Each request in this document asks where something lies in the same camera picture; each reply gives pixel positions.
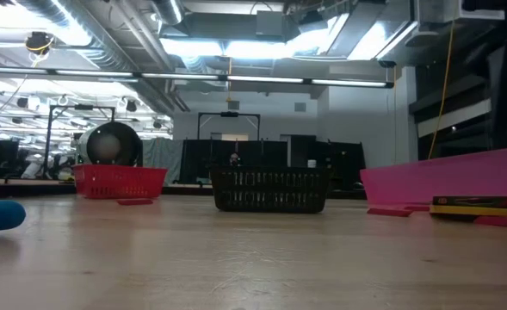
large cylindrical drum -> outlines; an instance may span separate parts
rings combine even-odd
[[[85,164],[135,165],[142,141],[131,127],[109,122],[83,133],[77,153]]]

red basket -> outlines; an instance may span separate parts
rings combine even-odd
[[[89,199],[154,198],[161,195],[166,169],[107,164],[73,167],[77,193]]]

wooden tabletop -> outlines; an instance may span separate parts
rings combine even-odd
[[[21,200],[0,309],[507,309],[507,228],[366,214],[231,214],[212,197]]]

ceiling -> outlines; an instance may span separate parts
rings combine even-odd
[[[131,17],[131,24],[129,24],[129,20],[125,19],[124,15],[133,16],[132,9],[125,7],[125,5],[121,6],[123,13],[115,9],[115,3],[124,3],[125,1],[132,4],[134,10],[138,12],[137,17],[148,28],[148,33],[152,37],[155,36],[162,49],[161,52],[159,52],[159,48],[156,49],[153,43],[148,44],[148,36],[134,17]],[[154,14],[149,0],[125,1],[74,1],[80,9],[70,10],[70,12],[77,12],[73,17],[76,17],[76,24],[81,27],[81,30],[85,28],[86,31],[89,31],[88,34],[95,35],[95,46],[83,46],[83,44],[77,46],[81,43],[77,34],[71,37],[67,33],[60,32],[60,29],[55,27],[56,24],[53,24],[53,21],[49,20],[47,16],[26,10],[28,6],[25,8],[11,5],[0,6],[0,16],[2,16],[0,18],[0,66],[32,66],[36,56],[30,54],[25,48],[24,41],[32,31],[44,31],[54,34],[57,39],[51,46],[52,50],[48,54],[48,58],[38,64],[41,68],[76,70],[97,70],[100,68],[106,70],[90,57],[91,51],[102,49],[103,45],[98,43],[100,41],[102,44],[112,44],[112,48],[118,49],[120,55],[118,59],[128,62],[133,70],[168,71],[174,69],[177,72],[188,72],[190,67],[187,65],[185,58],[178,54],[170,54],[165,58],[163,53],[169,51],[169,46],[161,45],[158,38],[206,40],[197,36],[209,35],[219,38],[230,34],[240,38],[240,35],[250,35],[245,33],[250,31],[249,29],[240,28],[239,23],[241,21],[255,23],[257,14],[261,16],[270,10],[285,13],[285,18],[291,21],[292,26],[290,27],[292,30],[297,30],[300,20],[307,11],[319,10],[320,15],[326,21],[333,21],[332,25],[337,25],[338,22],[336,21],[339,21],[339,18],[344,15],[348,17],[343,19],[346,20],[344,26],[334,27],[337,38],[329,42],[327,53],[317,54],[316,48],[320,50],[322,48],[320,45],[316,46],[314,50],[307,49],[305,52],[296,53],[291,57],[278,57],[277,59],[233,58],[232,65],[228,59],[207,55],[200,57],[200,62],[204,64],[202,70],[212,74],[231,71],[232,74],[245,76],[346,78],[382,81],[388,80],[390,75],[377,61],[351,59],[373,58],[382,47],[397,38],[407,25],[411,25],[416,16],[412,15],[411,12],[419,11],[421,18],[419,26],[421,29],[436,33],[432,42],[421,47],[407,47],[405,42],[416,31],[405,33],[406,35],[398,41],[396,47],[392,48],[381,59],[395,61],[399,65],[427,65],[442,61],[446,57],[448,48],[449,3],[452,0],[422,1],[422,6],[419,9],[415,5],[414,7],[411,6],[412,3],[415,3],[412,0],[388,0],[386,3],[380,2],[380,4],[374,4],[378,3],[377,1],[364,2],[358,0],[273,0],[266,3],[242,0],[182,0],[182,5],[185,8],[183,22],[174,27],[163,25],[161,30],[159,29],[159,19]],[[26,5],[26,3],[51,3],[51,0],[18,0],[17,2]],[[69,0],[57,0],[57,2],[62,3],[62,5],[71,4]],[[221,24],[221,21],[229,21],[229,23],[227,25]],[[213,26],[216,22],[219,23],[217,27]],[[461,14],[454,29],[456,38],[454,50],[467,47],[473,40],[492,28],[493,25],[493,22],[481,21]],[[281,44],[284,44],[283,41],[295,40],[294,42],[298,42],[297,38],[300,38],[300,36],[296,35],[299,32],[294,33],[292,30],[288,31],[287,28],[284,28],[282,37],[276,40],[281,41]],[[326,32],[320,32],[324,34],[321,39],[316,36],[309,37],[306,44],[314,41],[323,43],[328,41],[332,33],[331,27],[324,31]],[[179,34],[181,37],[176,38],[175,34]],[[189,37],[183,38],[182,34],[188,34]],[[225,50],[225,53],[228,52],[232,43],[231,40],[215,41]],[[188,53],[193,54],[197,51],[201,54],[205,52],[194,48],[191,51],[188,51]],[[16,94],[17,96],[38,97],[42,108],[35,111],[18,108],[15,104],[17,98],[12,98],[8,102],[11,92],[16,91],[18,86],[21,86],[21,88]],[[170,136],[172,129],[170,121],[166,121],[161,129],[154,129],[152,120],[163,115],[172,116],[175,112],[187,112],[189,108],[186,106],[185,101],[179,102],[175,97],[171,99],[170,96],[167,96],[168,91],[171,91],[171,94],[180,93],[182,98],[190,98],[189,95],[186,95],[187,93],[226,92],[229,85],[222,82],[176,81],[172,85],[156,82],[149,83],[144,87],[139,86],[144,85],[32,79],[22,84],[21,79],[18,78],[0,78],[0,108],[4,106],[0,111],[0,123],[4,127],[45,128],[46,120],[43,117],[48,113],[48,105],[58,102],[63,97],[69,99],[70,104],[72,102],[89,103],[103,107],[116,107],[116,117],[136,127],[142,132],[143,136],[151,134]],[[313,85],[244,82],[233,82],[230,87],[235,92],[257,92],[267,95],[269,93],[310,94],[312,99],[318,98],[325,88]],[[138,103],[138,110],[134,114],[126,111],[126,102],[129,99]],[[23,123],[16,125],[11,120],[12,115],[31,115],[34,118],[24,117]],[[89,119],[86,125],[76,126],[75,122],[71,123],[72,118]],[[105,118],[105,116],[100,111],[73,111],[71,116],[60,117],[59,120],[54,122],[54,126],[60,129],[82,131],[101,123],[102,118]]]

ceiling vent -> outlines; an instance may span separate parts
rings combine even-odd
[[[306,112],[306,103],[305,102],[296,102],[295,103],[295,112]]]
[[[239,110],[239,101],[231,100],[228,102],[229,110]]]

